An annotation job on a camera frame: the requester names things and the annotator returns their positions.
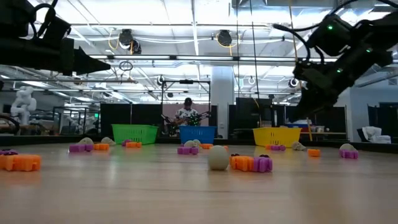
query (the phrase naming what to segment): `green basket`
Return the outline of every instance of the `green basket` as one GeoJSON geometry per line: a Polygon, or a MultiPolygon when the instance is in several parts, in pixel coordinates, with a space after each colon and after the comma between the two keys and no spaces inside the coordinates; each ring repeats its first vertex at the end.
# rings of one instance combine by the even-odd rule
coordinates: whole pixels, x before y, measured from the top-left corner
{"type": "Polygon", "coordinates": [[[127,139],[142,142],[142,144],[153,144],[158,127],[141,124],[112,124],[112,128],[116,144],[121,144],[127,139]]]}

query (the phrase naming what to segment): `white t-shirt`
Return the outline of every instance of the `white t-shirt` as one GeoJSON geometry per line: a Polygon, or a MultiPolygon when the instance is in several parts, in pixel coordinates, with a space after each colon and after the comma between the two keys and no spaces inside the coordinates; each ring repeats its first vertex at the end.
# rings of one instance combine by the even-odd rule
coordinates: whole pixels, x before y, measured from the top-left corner
{"type": "Polygon", "coordinates": [[[177,118],[177,119],[189,118],[192,115],[196,116],[196,115],[199,115],[199,113],[195,109],[192,109],[192,108],[190,110],[186,110],[185,108],[181,108],[181,109],[179,109],[176,112],[175,118],[177,118]]]}

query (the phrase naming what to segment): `white robot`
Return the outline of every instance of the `white robot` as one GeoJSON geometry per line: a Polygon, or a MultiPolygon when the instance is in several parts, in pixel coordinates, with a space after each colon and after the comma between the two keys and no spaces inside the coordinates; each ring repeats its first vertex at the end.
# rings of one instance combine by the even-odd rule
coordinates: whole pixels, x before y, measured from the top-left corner
{"type": "Polygon", "coordinates": [[[32,97],[32,93],[32,87],[22,86],[11,105],[11,116],[17,116],[21,125],[28,125],[30,112],[36,110],[36,99],[32,97]]]}

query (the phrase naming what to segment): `orange toy block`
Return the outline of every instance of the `orange toy block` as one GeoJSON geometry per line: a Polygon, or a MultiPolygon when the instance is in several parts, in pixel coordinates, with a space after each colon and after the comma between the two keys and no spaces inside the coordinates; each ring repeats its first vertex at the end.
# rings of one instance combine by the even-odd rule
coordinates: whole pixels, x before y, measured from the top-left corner
{"type": "Polygon", "coordinates": [[[210,149],[211,147],[213,147],[213,144],[202,144],[201,147],[203,149],[210,149]]]}
{"type": "Polygon", "coordinates": [[[142,142],[127,142],[126,147],[142,147],[142,142]]]}
{"type": "Polygon", "coordinates": [[[320,157],[321,156],[321,150],[319,149],[308,149],[308,155],[311,157],[320,157]]]}
{"type": "Polygon", "coordinates": [[[232,169],[238,169],[245,172],[254,170],[254,158],[250,156],[230,156],[229,164],[232,169]]]}
{"type": "Polygon", "coordinates": [[[109,150],[109,144],[94,144],[94,150],[107,151],[109,150]]]}
{"type": "Polygon", "coordinates": [[[35,171],[40,170],[41,157],[38,155],[19,154],[0,156],[0,169],[8,171],[35,171]]]}

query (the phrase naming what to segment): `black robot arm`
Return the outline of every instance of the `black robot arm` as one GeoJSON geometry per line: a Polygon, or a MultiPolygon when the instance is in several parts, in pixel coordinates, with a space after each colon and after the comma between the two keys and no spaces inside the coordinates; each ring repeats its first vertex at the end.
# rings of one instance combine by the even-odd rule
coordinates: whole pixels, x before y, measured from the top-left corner
{"type": "MultiPolygon", "coordinates": [[[[274,27],[297,35],[295,30],[287,27],[277,24],[274,27]]],[[[317,27],[304,43],[307,52],[314,48],[323,58],[319,51],[321,49],[330,56],[340,57],[333,63],[325,63],[323,60],[315,63],[309,61],[309,57],[297,60],[294,77],[305,81],[306,85],[302,88],[302,97],[294,115],[289,118],[291,121],[332,107],[339,94],[353,86],[372,65],[385,67],[391,64],[392,52],[388,50],[398,43],[398,11],[375,21],[359,21],[355,26],[332,13],[317,27]]]]}

